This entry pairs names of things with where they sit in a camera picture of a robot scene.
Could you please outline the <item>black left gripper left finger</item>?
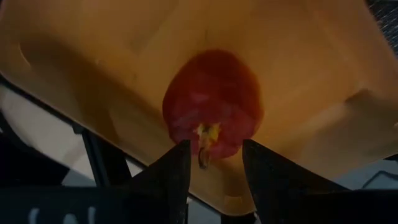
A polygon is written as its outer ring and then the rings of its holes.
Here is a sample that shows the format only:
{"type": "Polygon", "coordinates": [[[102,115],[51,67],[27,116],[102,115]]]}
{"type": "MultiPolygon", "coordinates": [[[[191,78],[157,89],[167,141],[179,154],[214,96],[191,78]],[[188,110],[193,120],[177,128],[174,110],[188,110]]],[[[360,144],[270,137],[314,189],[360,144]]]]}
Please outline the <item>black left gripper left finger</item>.
{"type": "Polygon", "coordinates": [[[183,140],[127,184],[129,224],[185,224],[190,186],[190,141],[183,140]]]}

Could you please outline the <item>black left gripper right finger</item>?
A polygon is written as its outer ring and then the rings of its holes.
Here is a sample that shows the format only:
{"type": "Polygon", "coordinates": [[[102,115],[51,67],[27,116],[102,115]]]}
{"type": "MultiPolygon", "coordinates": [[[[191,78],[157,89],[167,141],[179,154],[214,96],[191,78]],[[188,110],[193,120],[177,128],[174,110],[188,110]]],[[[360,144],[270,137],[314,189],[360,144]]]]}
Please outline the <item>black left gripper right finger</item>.
{"type": "Polygon", "coordinates": [[[296,164],[288,158],[245,139],[242,157],[246,180],[262,224],[291,224],[303,209],[299,202],[313,193],[346,188],[296,164]]]}

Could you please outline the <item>red apple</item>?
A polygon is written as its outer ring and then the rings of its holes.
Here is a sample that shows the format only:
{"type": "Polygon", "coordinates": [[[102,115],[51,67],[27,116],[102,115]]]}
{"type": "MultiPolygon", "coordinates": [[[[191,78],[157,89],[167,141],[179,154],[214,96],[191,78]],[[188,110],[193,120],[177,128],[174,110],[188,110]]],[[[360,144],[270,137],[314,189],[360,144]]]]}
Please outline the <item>red apple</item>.
{"type": "Polygon", "coordinates": [[[198,166],[235,155],[261,124],[264,108],[256,76],[233,53],[209,49],[188,60],[162,100],[170,138],[190,141],[198,166]]]}

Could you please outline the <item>orange plastic bin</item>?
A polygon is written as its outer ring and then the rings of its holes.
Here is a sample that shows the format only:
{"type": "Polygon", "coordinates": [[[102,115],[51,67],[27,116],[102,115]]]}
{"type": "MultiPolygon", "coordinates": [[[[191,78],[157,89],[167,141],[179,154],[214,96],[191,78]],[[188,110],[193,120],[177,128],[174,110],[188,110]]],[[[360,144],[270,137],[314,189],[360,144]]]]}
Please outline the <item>orange plastic bin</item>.
{"type": "MultiPolygon", "coordinates": [[[[365,0],[0,2],[0,73],[147,165],[176,143],[170,82],[209,49],[256,76],[250,139],[329,179],[398,153],[398,58],[365,0]]],[[[252,212],[241,151],[207,169],[193,155],[191,194],[252,212]]]]}

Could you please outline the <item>dark woven placemat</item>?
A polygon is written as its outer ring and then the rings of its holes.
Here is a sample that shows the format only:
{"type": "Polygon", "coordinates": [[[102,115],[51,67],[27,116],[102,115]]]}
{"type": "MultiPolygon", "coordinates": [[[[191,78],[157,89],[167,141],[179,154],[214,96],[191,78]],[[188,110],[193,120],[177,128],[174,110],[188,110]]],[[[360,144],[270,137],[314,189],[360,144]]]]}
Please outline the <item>dark woven placemat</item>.
{"type": "Polygon", "coordinates": [[[398,58],[398,0],[366,0],[366,3],[398,58]]]}

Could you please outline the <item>black table frame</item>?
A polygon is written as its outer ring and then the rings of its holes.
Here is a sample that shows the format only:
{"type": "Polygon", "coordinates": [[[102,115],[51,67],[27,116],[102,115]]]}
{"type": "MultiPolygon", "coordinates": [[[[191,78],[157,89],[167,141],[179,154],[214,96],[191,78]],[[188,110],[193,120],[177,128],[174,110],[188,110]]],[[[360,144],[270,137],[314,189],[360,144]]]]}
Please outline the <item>black table frame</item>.
{"type": "Polygon", "coordinates": [[[10,88],[14,93],[42,108],[61,121],[69,124],[73,132],[83,138],[85,149],[93,171],[95,182],[100,187],[121,185],[131,179],[131,173],[127,165],[126,155],[120,149],[105,141],[95,133],[77,122],[67,118],[51,106],[43,103],[34,96],[28,94],[21,88],[15,86],[0,74],[0,84],[10,88]]]}

